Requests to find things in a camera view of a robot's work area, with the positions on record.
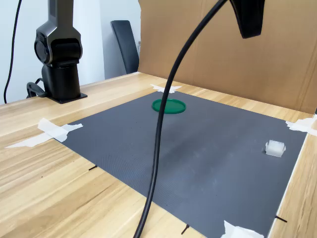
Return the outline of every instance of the white wall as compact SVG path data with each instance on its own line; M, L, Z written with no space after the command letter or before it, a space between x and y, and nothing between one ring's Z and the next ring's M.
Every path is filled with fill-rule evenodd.
M18 0L1 1L0 7L0 103L7 81L11 41ZM15 35L14 61L11 81L7 90L8 102L26 98L26 84L41 77L42 63L34 53L36 29L47 21L48 4L45 0L22 0Z
M136 45L141 40L141 9L138 0L100 0L102 36L104 46L105 77L126 74L120 48L110 22L129 20Z
M6 0L0 7L0 104L7 81L11 40L18 0ZM74 27L81 34L83 56L78 64L80 84L125 74L112 20L129 20L135 42L141 39L141 10L137 0L74 0ZM15 36L14 62L7 101L27 96L26 84L41 77L42 63L34 53L36 29L47 21L47 0L23 0Z

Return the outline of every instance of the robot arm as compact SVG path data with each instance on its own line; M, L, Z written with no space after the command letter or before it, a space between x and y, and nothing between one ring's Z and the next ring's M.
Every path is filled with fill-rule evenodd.
M80 93L77 70L83 48L80 33L73 27L74 0L48 0L48 4L49 19L36 30L34 50L44 64L46 96L66 103L87 96Z

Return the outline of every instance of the white plastic block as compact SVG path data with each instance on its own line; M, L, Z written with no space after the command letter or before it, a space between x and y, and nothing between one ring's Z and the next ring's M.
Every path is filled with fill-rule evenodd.
M270 140L265 144L265 152L267 155L282 157L286 146L282 142Z

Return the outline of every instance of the gray mat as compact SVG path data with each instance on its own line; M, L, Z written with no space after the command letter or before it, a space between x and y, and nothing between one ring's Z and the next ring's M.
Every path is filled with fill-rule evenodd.
M83 128L63 144L146 196L158 119L151 105L161 97L155 92L75 121ZM164 116L153 201L209 238L225 233L224 220L266 237L306 133L180 92L170 98L187 109ZM285 143L282 158L264 153L270 139Z

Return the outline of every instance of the white tape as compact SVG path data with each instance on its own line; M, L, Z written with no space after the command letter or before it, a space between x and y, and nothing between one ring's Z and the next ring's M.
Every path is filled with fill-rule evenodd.
M83 127L82 124L77 125L63 125L63 126L57 126L50 122L49 120L46 120L45 118L41 119L38 124L38 129L44 131L44 133L39 134L37 136L31 137L29 139L26 139L24 141L18 142L16 144L10 145L6 148L14 148L14 147L33 147L38 144L41 144L45 141L48 141L52 138L55 138L59 142L64 142L67 139L67 134L75 129Z
M307 132L310 135L317 136L317 130L312 128L316 120L317 120L317 115L314 115L313 118L299 119L295 123L286 121L286 124L290 130L298 130L302 132Z
M225 234L221 238L264 238L263 235L255 231L245 229L242 227L235 227L230 223L224 221Z
M159 87L159 86L156 86L154 84L151 84L151 86L153 86L153 89L156 89L158 92L164 92L164 89L165 88L162 88L162 87ZM169 93L175 93L176 89L179 89L181 88L182 86L171 86L170 90L169 90Z
M55 138L59 142L63 142L67 138L68 131L51 123L49 120L42 118L38 124L38 129L44 131L50 137Z

